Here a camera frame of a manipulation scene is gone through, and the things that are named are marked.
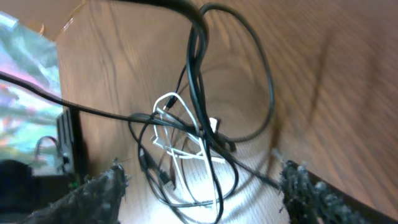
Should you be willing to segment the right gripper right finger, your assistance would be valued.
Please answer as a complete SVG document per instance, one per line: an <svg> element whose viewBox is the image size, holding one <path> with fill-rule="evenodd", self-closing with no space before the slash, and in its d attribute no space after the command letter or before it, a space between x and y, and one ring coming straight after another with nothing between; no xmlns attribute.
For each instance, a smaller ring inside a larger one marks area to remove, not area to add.
<svg viewBox="0 0 398 224"><path fill-rule="evenodd" d="M283 165L280 189L291 223L372 223L373 211L293 161Z"/></svg>

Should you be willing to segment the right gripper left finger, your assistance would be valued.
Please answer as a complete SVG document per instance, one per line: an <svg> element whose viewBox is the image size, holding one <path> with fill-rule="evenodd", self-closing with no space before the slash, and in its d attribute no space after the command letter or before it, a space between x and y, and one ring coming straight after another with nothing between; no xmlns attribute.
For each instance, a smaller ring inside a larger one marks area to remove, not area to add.
<svg viewBox="0 0 398 224"><path fill-rule="evenodd" d="M113 165L49 206L32 212L23 224L109 224L119 223L118 215L127 188L122 164Z"/></svg>

